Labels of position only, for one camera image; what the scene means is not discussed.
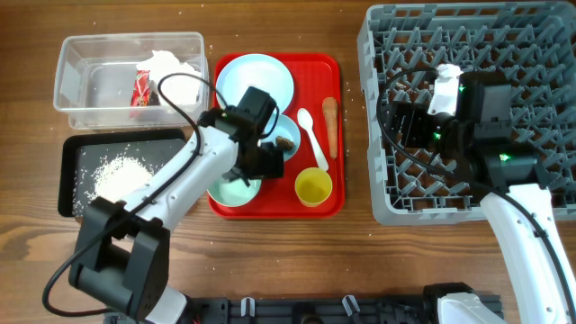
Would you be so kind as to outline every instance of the white plastic spoon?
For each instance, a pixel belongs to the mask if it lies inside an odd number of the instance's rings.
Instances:
[[[310,137],[310,143],[312,144],[312,150],[314,151],[314,157],[316,158],[318,167],[324,171],[328,171],[328,161],[326,160],[326,157],[324,157],[322,148],[320,148],[320,144],[312,130],[314,120],[305,108],[300,108],[298,111],[298,124],[300,124],[300,127],[302,127],[308,133],[308,137]]]

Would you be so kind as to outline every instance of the wooden table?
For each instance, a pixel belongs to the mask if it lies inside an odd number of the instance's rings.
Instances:
[[[227,53],[250,51],[325,52],[338,62],[349,149],[347,199],[340,214],[318,221],[225,221],[201,199],[172,237],[172,286],[192,297],[301,298],[419,293],[425,284],[463,281],[502,295],[507,319],[518,322],[509,275],[487,222],[384,227],[374,220],[356,35],[367,8],[378,2],[24,2],[0,6],[0,322],[102,322],[60,319],[41,306],[44,284],[72,252],[79,228],[56,210],[62,143],[80,133],[52,107],[62,41],[70,35],[184,31],[204,36],[211,68]],[[562,222],[560,233],[574,266],[576,223]],[[67,310],[99,306],[66,279],[51,297]]]

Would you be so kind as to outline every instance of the red package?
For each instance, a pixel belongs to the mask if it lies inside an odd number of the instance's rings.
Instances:
[[[134,91],[132,92],[132,99],[130,100],[130,107],[144,107],[150,101],[150,85],[149,85],[150,71],[139,70],[136,73],[136,81],[134,82]],[[138,117],[139,112],[130,112],[130,117]]]

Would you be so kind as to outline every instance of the yellow cup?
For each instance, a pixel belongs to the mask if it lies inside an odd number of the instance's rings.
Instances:
[[[294,189],[304,206],[316,207],[332,194],[332,179],[326,171],[309,167],[296,177]]]

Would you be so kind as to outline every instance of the plastic container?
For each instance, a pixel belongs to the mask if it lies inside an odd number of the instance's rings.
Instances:
[[[203,37],[198,32],[72,36],[64,40],[54,83],[54,108],[74,129],[186,125],[169,106],[130,107],[136,64],[152,50],[169,50],[208,79]],[[195,120],[208,107],[202,85],[198,101],[183,108]]]
[[[373,215],[384,225],[452,224],[484,219],[467,184],[424,172],[383,148],[376,98],[406,68],[453,63],[499,71],[512,83],[513,139],[540,152],[552,178],[554,216],[576,219],[576,9],[565,2],[390,4],[368,9],[357,38],[369,129]],[[429,102],[423,73],[401,78],[385,100]],[[428,159],[431,152],[412,151]],[[436,158],[436,167],[455,161]]]

